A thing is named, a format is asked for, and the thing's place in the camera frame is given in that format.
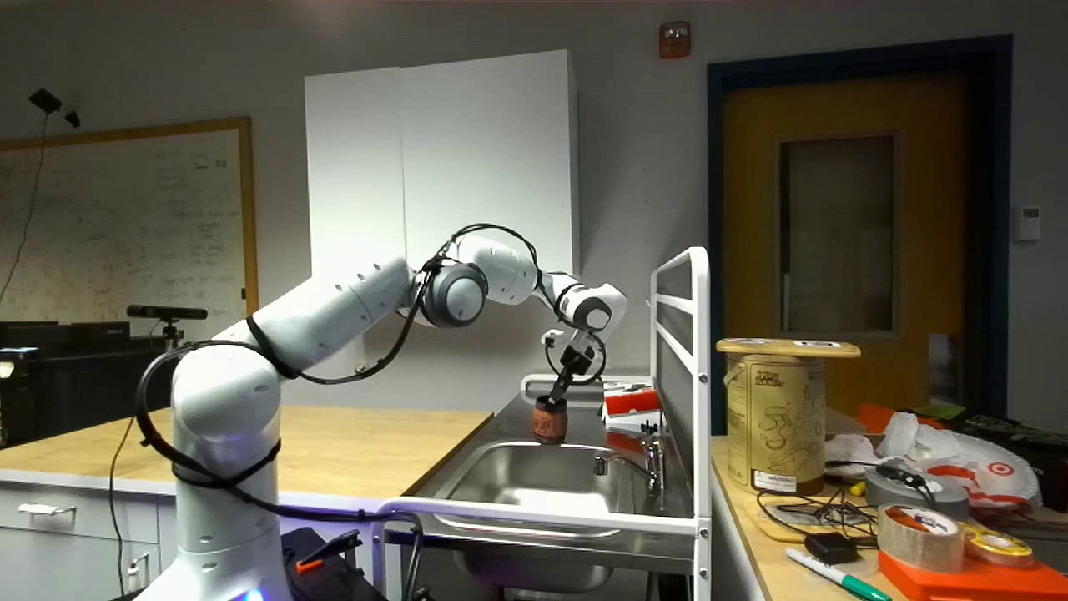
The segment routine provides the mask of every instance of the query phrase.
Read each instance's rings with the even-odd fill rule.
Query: fire alarm
[[[662,62],[691,57],[695,29],[691,20],[662,25]]]

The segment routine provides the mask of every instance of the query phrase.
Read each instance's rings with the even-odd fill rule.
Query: metal rack
[[[695,485],[695,598],[712,598],[712,288],[707,250],[689,249],[650,274],[650,378],[681,421]]]

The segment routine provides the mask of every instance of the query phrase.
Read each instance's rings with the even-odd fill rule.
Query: whiteboard
[[[246,121],[0,144],[0,320],[167,304],[204,307],[180,329],[212,337],[243,319],[257,300],[246,147]]]
[[[418,269],[479,221],[576,274],[568,49],[322,73],[303,102],[313,274],[379,259]]]

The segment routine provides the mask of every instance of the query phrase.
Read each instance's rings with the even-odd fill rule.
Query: white panel
[[[309,78],[312,269],[424,263],[494,221],[576,272],[568,54]]]

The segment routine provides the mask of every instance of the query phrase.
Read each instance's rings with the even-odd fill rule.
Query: door
[[[927,404],[933,362],[954,396],[966,78],[747,86],[720,106],[720,333],[858,343],[828,364],[843,411]]]

